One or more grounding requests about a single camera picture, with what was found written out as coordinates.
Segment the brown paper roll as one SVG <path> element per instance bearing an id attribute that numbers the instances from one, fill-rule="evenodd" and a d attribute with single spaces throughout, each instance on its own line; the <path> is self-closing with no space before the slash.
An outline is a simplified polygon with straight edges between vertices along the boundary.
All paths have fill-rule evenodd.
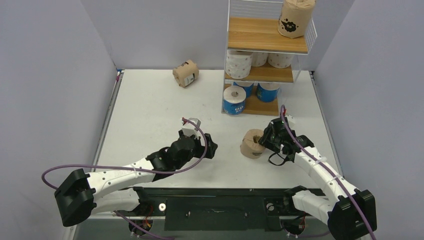
<path id="1" fill-rule="evenodd" d="M 284 0 L 278 19 L 278 32 L 290 39 L 304 36 L 315 6 L 315 0 Z"/>
<path id="2" fill-rule="evenodd" d="M 185 88 L 199 77 L 200 70 L 197 64 L 189 59 L 174 68 L 172 74 L 177 84 Z"/>
<path id="3" fill-rule="evenodd" d="M 240 144 L 240 152 L 249 159 L 258 159 L 265 151 L 265 147 L 259 144 L 264 131 L 260 129 L 250 129 L 244 135 Z"/>

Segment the blue paper roll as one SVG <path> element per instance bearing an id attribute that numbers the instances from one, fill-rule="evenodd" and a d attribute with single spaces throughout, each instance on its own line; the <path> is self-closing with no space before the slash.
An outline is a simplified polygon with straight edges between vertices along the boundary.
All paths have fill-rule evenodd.
<path id="1" fill-rule="evenodd" d="M 246 93 L 246 98 L 251 96 L 252 90 L 253 90 L 253 87 L 254 87 L 253 82 L 246 82 L 246 81 L 234 81 L 232 85 L 233 86 L 239 86 L 239 87 L 243 88 L 245 93 Z"/>
<path id="2" fill-rule="evenodd" d="M 279 89 L 278 83 L 259 82 L 256 88 L 256 96 L 262 102 L 273 102 L 277 98 Z"/>
<path id="3" fill-rule="evenodd" d="M 231 85 L 223 91 L 222 108 L 229 115 L 241 114 L 246 106 L 246 91 L 237 85 Z"/>

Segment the floral white paper roll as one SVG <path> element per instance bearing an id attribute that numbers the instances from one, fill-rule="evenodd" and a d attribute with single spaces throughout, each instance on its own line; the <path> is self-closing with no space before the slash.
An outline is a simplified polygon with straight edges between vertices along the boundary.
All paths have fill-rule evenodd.
<path id="1" fill-rule="evenodd" d="M 267 60 L 268 60 L 268 53 L 267 52 L 253 52 L 252 53 L 252 67 L 261 67 L 263 66 Z"/>
<path id="2" fill-rule="evenodd" d="M 267 62 L 274 68 L 288 68 L 293 60 L 294 55 L 288 53 L 269 53 Z"/>
<path id="3" fill-rule="evenodd" d="M 233 79 L 246 78 L 251 71 L 253 52 L 228 49 L 225 73 Z"/>

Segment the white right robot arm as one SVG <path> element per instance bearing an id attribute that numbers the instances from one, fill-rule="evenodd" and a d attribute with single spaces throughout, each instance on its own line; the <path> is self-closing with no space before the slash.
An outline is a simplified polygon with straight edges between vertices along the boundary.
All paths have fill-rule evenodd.
<path id="1" fill-rule="evenodd" d="M 264 129 L 259 144 L 300 167 L 325 197 L 304 186 L 287 190 L 283 209 L 294 214 L 302 211 L 326 224 L 336 240 L 376 239 L 376 200 L 369 190 L 359 190 L 341 176 L 305 135 L 297 136 L 286 118 L 275 118 Z"/>

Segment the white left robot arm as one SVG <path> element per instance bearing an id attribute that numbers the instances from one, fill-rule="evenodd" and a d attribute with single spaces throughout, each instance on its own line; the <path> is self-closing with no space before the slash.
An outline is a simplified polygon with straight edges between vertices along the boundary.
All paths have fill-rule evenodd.
<path id="1" fill-rule="evenodd" d="M 170 146 L 149 154 L 143 160 L 102 172 L 85 172 L 82 168 L 72 171 L 54 193 L 62 225 L 71 227 L 88 219 L 92 214 L 114 210 L 133 211 L 143 215 L 149 209 L 149 201 L 137 194 L 132 186 L 151 183 L 173 175 L 191 159 L 212 159 L 218 145 L 210 134 L 187 136 L 179 131 L 179 138 Z"/>

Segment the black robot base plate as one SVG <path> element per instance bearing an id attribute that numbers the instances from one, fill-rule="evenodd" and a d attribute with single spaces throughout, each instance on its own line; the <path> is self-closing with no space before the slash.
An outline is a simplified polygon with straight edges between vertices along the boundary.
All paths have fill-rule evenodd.
<path id="1" fill-rule="evenodd" d="M 307 214 L 289 206 L 285 189 L 134 187 L 139 204 L 125 217 L 164 220 L 166 231 L 281 231 Z"/>

